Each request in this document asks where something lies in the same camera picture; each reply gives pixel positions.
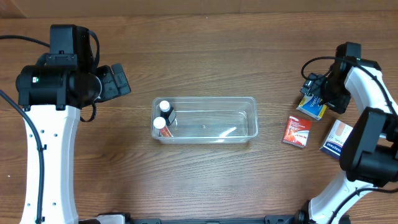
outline plastic bin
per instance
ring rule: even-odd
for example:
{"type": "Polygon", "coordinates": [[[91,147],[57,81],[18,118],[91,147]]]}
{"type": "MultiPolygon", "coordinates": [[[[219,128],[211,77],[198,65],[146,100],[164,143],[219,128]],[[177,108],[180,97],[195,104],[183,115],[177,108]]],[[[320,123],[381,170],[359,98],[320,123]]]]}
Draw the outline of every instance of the plastic bin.
{"type": "Polygon", "coordinates": [[[244,143],[258,135],[257,103],[253,97],[161,97],[152,102],[151,133],[165,144],[244,143]],[[176,119],[173,137],[163,137],[153,121],[159,103],[167,100],[176,119]]]}

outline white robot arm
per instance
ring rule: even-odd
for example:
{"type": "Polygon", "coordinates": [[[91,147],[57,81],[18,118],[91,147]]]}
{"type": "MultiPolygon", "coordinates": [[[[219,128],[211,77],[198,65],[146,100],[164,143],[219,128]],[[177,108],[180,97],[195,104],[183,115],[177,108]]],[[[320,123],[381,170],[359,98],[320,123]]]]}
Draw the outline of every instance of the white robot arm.
{"type": "MultiPolygon", "coordinates": [[[[386,89],[382,81],[381,71],[370,67],[364,68],[376,76],[386,89]]],[[[378,108],[386,113],[391,113],[376,82],[374,82],[374,80],[361,69],[357,67],[351,68],[345,80],[345,87],[353,96],[359,114],[362,114],[366,107],[378,108]]],[[[397,104],[394,100],[392,100],[388,91],[387,94],[392,101],[394,109],[398,110],[397,104]]],[[[317,224],[328,224],[330,218],[334,215],[333,212],[336,211],[337,207],[350,194],[359,189],[373,187],[373,184],[368,182],[360,180],[355,180],[353,182],[349,181],[347,179],[346,172],[341,171],[320,195],[310,201],[308,205],[309,219],[315,221],[317,224]]],[[[358,194],[358,196],[355,196],[348,201],[336,214],[336,218],[334,218],[332,224],[337,224],[341,216],[344,215],[358,200],[368,193],[370,193],[370,191],[361,192],[358,194]]]]}
{"type": "Polygon", "coordinates": [[[326,99],[325,103],[338,113],[345,112],[352,96],[361,117],[343,146],[340,157],[343,170],[320,195],[296,213],[295,224],[337,224],[363,196],[372,191],[384,191],[378,187],[397,181],[397,149],[393,146],[386,150],[389,148],[377,145],[377,141],[379,138],[398,141],[398,106],[382,81],[377,62],[361,60],[360,55],[361,46],[347,42],[337,48],[336,57],[315,58],[302,69],[303,75],[310,62],[335,59],[330,77],[318,78],[311,74],[302,93],[326,99]]]}
{"type": "MultiPolygon", "coordinates": [[[[23,224],[79,222],[73,195],[73,155],[78,123],[85,121],[80,110],[91,105],[91,121],[96,103],[131,92],[120,64],[98,67],[100,44],[94,32],[75,25],[52,25],[50,40],[50,45],[43,43],[50,47],[50,53],[43,54],[36,65],[25,66],[16,80],[18,104],[25,112],[2,95],[25,118],[27,187],[23,224]],[[90,36],[97,44],[95,58],[90,36]]],[[[120,219],[122,215],[113,214],[98,217],[97,221],[117,223],[120,219]]]]}

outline black cable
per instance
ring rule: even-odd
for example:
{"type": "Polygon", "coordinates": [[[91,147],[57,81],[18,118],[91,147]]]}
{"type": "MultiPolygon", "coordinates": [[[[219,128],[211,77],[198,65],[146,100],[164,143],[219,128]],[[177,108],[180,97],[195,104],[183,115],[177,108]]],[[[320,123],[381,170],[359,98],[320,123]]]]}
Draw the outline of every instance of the black cable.
{"type": "Polygon", "coordinates": [[[312,63],[312,62],[314,62],[314,61],[316,61],[316,60],[325,60],[325,59],[339,60],[339,61],[341,61],[341,62],[345,62],[345,63],[347,63],[347,64],[349,64],[349,65],[351,65],[351,66],[354,66],[354,67],[357,67],[357,68],[361,69],[361,70],[364,71],[367,75],[369,75],[369,76],[376,82],[376,84],[379,86],[379,88],[380,88],[380,90],[381,90],[381,92],[382,92],[382,94],[383,94],[383,96],[384,96],[384,99],[386,100],[387,106],[389,107],[389,109],[391,110],[391,113],[395,116],[396,120],[398,121],[397,112],[396,112],[395,109],[392,107],[392,102],[390,101],[390,99],[389,99],[389,97],[388,97],[388,94],[387,94],[386,90],[385,90],[384,87],[381,85],[381,82],[377,79],[376,76],[374,76],[372,73],[370,73],[370,72],[369,72],[368,70],[366,70],[364,67],[358,65],[358,64],[355,63],[355,62],[352,62],[352,61],[347,60],[347,59],[339,58],[339,57],[332,57],[332,56],[324,56],[324,57],[313,58],[313,59],[307,61],[307,62],[303,65],[303,67],[301,68],[301,76],[303,76],[304,79],[310,80],[310,81],[316,81],[316,80],[320,79],[319,77],[318,77],[318,78],[309,78],[309,77],[306,77],[306,76],[304,75],[304,69],[305,69],[305,67],[306,67],[307,65],[309,65],[310,63],[312,63]]]}
{"type": "Polygon", "coordinates": [[[91,113],[91,117],[86,121],[80,116],[81,122],[92,122],[95,119],[95,116],[97,115],[97,106],[95,105],[95,103],[92,103],[91,106],[93,107],[93,112],[91,113]]]}
{"type": "Polygon", "coordinates": [[[322,78],[325,78],[326,76],[328,76],[330,74],[333,65],[334,65],[334,63],[330,65],[329,71],[327,71],[324,75],[321,75],[321,76],[316,77],[316,78],[305,77],[305,79],[306,80],[310,80],[310,81],[317,81],[317,80],[320,80],[322,78]]]}
{"type": "Polygon", "coordinates": [[[26,121],[26,123],[29,125],[30,129],[33,132],[33,135],[36,140],[36,145],[37,145],[37,150],[39,152],[39,194],[37,197],[37,214],[36,214],[36,223],[40,224],[42,223],[42,207],[43,207],[43,191],[44,191],[44,155],[43,155],[43,147],[42,147],[42,141],[40,140],[39,133],[37,132],[37,129],[33,122],[30,120],[30,118],[26,115],[26,113],[19,108],[19,106],[3,92],[0,90],[0,96],[2,96],[26,121]]]}
{"type": "Polygon", "coordinates": [[[21,39],[21,40],[28,40],[28,41],[31,41],[31,42],[36,43],[36,44],[41,44],[41,45],[43,45],[43,46],[50,47],[50,44],[48,44],[48,43],[45,43],[45,42],[42,42],[42,41],[39,41],[39,40],[30,38],[30,37],[21,36],[21,35],[0,35],[0,40],[1,40],[1,39],[21,39]]]}
{"type": "Polygon", "coordinates": [[[373,189],[373,188],[364,188],[364,189],[359,189],[356,190],[355,192],[353,192],[351,195],[349,195],[346,199],[343,200],[343,202],[337,207],[337,209],[333,212],[333,215],[331,216],[328,224],[331,224],[333,222],[333,220],[335,219],[335,217],[337,216],[337,213],[341,210],[341,208],[344,207],[344,205],[350,201],[355,195],[359,195],[361,192],[363,191],[374,191],[374,192],[381,192],[381,193],[387,193],[387,194],[394,194],[398,192],[398,188],[397,189],[393,189],[393,190],[386,190],[386,189],[373,189]]]}

